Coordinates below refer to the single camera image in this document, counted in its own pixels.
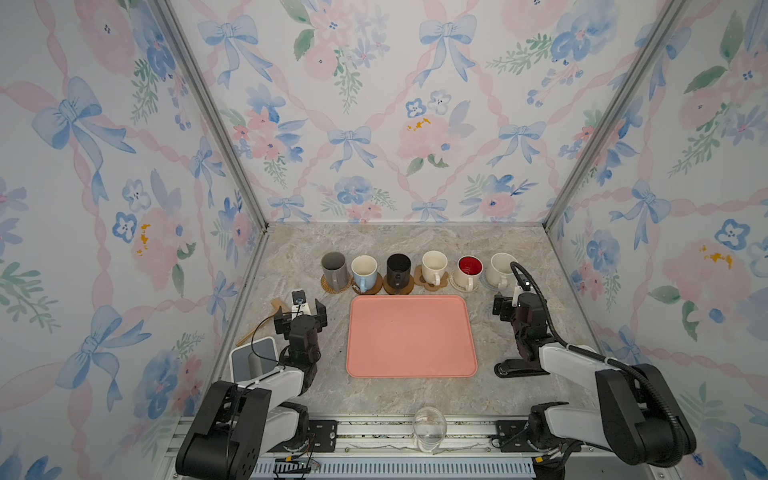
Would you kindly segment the cream mug blue handle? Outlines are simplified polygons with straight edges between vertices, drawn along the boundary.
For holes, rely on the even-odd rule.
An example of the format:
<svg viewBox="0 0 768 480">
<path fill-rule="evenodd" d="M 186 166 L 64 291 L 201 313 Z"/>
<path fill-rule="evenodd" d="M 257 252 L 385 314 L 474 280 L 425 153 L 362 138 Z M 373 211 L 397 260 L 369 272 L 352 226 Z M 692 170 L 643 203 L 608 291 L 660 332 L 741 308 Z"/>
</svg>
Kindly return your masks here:
<svg viewBox="0 0 768 480">
<path fill-rule="evenodd" d="M 354 285 L 361 294 L 374 289 L 378 280 L 378 263 L 370 255 L 360 255 L 351 263 Z"/>
</svg>

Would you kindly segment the plain brown wooden coaster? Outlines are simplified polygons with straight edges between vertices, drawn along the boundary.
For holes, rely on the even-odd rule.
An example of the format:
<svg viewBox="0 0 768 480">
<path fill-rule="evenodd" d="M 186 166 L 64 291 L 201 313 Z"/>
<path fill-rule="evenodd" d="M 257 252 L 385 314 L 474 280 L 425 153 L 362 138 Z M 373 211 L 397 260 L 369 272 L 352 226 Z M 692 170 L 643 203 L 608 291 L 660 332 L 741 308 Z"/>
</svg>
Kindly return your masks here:
<svg viewBox="0 0 768 480">
<path fill-rule="evenodd" d="M 388 295 L 409 295 L 415 287 L 415 280 L 413 276 L 408 278 L 408 283 L 400 289 L 392 287 L 387 279 L 383 280 L 383 289 Z"/>
</svg>

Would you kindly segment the multicolour stitched round coaster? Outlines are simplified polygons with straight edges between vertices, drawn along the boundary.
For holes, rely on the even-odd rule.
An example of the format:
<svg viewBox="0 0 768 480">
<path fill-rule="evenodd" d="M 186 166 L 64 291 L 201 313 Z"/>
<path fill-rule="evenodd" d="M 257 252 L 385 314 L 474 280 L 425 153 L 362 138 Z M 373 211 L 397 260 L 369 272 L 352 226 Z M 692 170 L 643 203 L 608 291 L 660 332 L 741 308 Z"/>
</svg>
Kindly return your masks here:
<svg viewBox="0 0 768 480">
<path fill-rule="evenodd" d="M 451 285 L 451 286 L 452 286 L 452 287 L 453 287 L 455 290 L 457 290 L 457 291 L 459 291 L 459 292 L 462 292 L 462 293 L 473 293 L 473 292 L 477 291 L 477 289 L 479 288 L 479 287 L 478 287 L 478 284 L 477 284 L 476 282 L 475 282 L 475 283 L 472 283 L 472 284 L 470 285 L 470 287 L 469 287 L 469 288 L 465 288 L 465 287 L 463 287 L 462 285 L 459 285 L 459 284 L 458 284 L 458 283 L 455 281 L 455 279 L 454 279 L 453 275 L 449 275 L 449 276 L 448 276 L 448 280 L 449 280 L 449 284 L 450 284 L 450 285 Z"/>
</svg>

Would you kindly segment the black ceramic mug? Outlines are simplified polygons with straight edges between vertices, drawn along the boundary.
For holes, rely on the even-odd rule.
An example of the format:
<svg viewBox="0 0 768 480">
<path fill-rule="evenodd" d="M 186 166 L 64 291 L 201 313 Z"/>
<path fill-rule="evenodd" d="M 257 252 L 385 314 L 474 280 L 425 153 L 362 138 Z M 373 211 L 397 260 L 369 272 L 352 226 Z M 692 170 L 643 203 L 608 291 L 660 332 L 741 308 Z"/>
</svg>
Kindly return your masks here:
<svg viewBox="0 0 768 480">
<path fill-rule="evenodd" d="M 395 253 L 388 257 L 387 282 L 393 290 L 402 290 L 410 283 L 411 260 L 402 253 Z"/>
</svg>

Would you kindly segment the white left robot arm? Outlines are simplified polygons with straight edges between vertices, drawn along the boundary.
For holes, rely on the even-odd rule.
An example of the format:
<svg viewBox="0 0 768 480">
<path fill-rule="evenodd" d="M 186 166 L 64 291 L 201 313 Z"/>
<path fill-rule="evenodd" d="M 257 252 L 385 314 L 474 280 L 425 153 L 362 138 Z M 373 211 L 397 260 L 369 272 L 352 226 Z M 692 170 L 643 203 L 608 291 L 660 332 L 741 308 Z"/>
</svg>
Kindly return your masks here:
<svg viewBox="0 0 768 480">
<path fill-rule="evenodd" d="M 219 380 L 203 398 L 176 456 L 177 474 L 194 479 L 248 479 L 258 458 L 279 444 L 309 443 L 309 415 L 292 400 L 311 386 L 321 358 L 318 334 L 328 324 L 320 301 L 311 309 L 302 290 L 288 312 L 274 315 L 288 341 L 275 368 L 244 382 Z"/>
</svg>

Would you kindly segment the grey ceramic mug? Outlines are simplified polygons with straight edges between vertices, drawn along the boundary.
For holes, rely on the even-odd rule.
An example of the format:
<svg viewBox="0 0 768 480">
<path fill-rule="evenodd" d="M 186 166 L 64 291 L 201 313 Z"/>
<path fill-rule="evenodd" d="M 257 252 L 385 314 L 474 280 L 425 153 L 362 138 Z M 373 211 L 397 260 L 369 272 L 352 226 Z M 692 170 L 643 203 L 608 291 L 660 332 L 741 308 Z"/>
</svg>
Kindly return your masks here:
<svg viewBox="0 0 768 480">
<path fill-rule="evenodd" d="M 323 276 L 327 278 L 335 290 L 345 285 L 350 277 L 346 257 L 340 252 L 326 253 L 321 259 L 321 267 Z"/>
</svg>

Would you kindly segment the cream ceramic mug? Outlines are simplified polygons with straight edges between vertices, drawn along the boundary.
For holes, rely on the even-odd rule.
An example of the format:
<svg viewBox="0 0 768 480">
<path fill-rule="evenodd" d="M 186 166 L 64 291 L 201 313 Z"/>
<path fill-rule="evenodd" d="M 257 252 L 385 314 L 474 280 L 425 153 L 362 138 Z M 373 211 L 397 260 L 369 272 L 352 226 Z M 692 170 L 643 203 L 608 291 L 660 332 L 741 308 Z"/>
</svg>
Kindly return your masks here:
<svg viewBox="0 0 768 480">
<path fill-rule="evenodd" d="M 437 250 L 426 252 L 422 257 L 422 272 L 431 283 L 437 283 L 437 276 L 446 271 L 448 266 L 447 256 Z"/>
</svg>

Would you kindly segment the white speckled mug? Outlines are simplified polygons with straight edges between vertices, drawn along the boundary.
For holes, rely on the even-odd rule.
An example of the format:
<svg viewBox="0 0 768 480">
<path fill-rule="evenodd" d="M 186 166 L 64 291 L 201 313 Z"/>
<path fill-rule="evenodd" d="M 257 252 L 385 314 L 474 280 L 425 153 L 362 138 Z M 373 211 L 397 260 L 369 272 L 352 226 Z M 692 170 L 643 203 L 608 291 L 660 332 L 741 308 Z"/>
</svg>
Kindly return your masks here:
<svg viewBox="0 0 768 480">
<path fill-rule="evenodd" d="M 512 263 L 516 261 L 517 259 L 513 255 L 504 252 L 495 253 L 491 257 L 486 271 L 486 281 L 492 289 L 504 291 L 517 285 L 512 269 Z"/>
</svg>

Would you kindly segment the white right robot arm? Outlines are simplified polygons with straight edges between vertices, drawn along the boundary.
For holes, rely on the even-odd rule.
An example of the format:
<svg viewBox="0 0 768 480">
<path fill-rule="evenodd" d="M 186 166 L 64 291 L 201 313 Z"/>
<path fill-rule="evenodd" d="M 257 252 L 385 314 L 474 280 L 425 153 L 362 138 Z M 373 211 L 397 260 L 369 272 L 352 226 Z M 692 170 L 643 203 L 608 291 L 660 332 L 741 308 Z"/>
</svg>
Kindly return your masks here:
<svg viewBox="0 0 768 480">
<path fill-rule="evenodd" d="M 565 401 L 535 405 L 524 430 L 499 448 L 527 443 L 539 464 L 559 467 L 582 445 L 612 452 L 628 465 L 668 468 L 695 452 L 697 439 L 662 373 L 648 363 L 626 365 L 586 347 L 563 344 L 550 325 L 546 301 L 531 292 L 496 294 L 493 315 L 513 328 L 518 357 L 494 367 L 502 379 L 563 377 L 597 397 L 596 408 Z"/>
</svg>

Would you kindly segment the cork paw print coaster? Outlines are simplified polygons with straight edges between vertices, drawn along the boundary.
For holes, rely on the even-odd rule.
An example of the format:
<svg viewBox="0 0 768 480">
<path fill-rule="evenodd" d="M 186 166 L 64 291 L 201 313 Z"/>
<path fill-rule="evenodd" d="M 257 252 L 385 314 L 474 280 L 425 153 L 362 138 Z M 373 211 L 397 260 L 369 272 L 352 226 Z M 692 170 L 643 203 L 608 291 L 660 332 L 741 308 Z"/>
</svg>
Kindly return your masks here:
<svg viewBox="0 0 768 480">
<path fill-rule="evenodd" d="M 414 273 L 414 281 L 415 284 L 418 286 L 423 287 L 429 292 L 437 292 L 449 284 L 449 274 L 446 272 L 443 272 L 442 274 L 437 276 L 437 283 L 431 283 L 428 279 L 424 277 L 424 274 L 420 268 L 418 268 Z"/>
</svg>

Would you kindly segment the woven rattan round coaster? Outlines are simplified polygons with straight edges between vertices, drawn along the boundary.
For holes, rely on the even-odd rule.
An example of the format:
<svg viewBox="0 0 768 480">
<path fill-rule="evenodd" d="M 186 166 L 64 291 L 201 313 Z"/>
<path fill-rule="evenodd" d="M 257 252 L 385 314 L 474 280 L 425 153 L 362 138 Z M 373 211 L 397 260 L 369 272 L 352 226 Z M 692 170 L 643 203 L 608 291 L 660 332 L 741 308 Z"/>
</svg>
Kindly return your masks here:
<svg viewBox="0 0 768 480">
<path fill-rule="evenodd" d="M 321 277 L 320 282 L 321 282 L 321 287 L 323 288 L 323 290 L 326 293 L 332 294 L 332 295 L 336 295 L 336 294 L 340 294 L 340 293 L 343 293 L 346 290 L 348 290 L 351 287 L 351 285 L 353 284 L 353 278 L 349 277 L 347 283 L 345 285 L 343 285 L 342 287 L 340 287 L 338 290 L 335 290 L 333 288 L 333 286 L 328 282 L 328 280 L 327 280 L 327 278 L 325 276 Z"/>
</svg>

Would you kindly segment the white mug red interior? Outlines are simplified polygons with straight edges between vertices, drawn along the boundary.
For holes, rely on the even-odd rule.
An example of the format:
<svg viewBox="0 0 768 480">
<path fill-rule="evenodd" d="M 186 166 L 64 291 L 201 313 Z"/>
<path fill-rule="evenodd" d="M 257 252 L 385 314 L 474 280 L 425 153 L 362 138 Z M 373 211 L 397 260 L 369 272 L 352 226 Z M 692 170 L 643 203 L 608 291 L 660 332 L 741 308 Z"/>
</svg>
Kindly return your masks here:
<svg viewBox="0 0 768 480">
<path fill-rule="evenodd" d="M 453 277 L 455 281 L 465 288 L 469 288 L 472 283 L 479 282 L 479 278 L 484 270 L 482 261 L 472 255 L 461 257 L 457 261 L 457 268 Z"/>
</svg>

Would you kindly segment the brown wooden coaster white streak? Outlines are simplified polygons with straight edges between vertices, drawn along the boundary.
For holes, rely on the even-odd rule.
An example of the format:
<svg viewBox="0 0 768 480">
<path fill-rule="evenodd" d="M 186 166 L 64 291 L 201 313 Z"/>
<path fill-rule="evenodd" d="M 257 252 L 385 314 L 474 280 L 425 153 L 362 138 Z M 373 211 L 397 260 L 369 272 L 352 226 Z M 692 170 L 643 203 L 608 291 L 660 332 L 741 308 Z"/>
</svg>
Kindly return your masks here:
<svg viewBox="0 0 768 480">
<path fill-rule="evenodd" d="M 378 273 L 375 279 L 375 282 L 366 291 L 362 291 L 355 282 L 352 283 L 352 289 L 357 295 L 376 295 L 383 288 L 383 283 L 384 283 L 384 279 L 382 275 Z"/>
</svg>

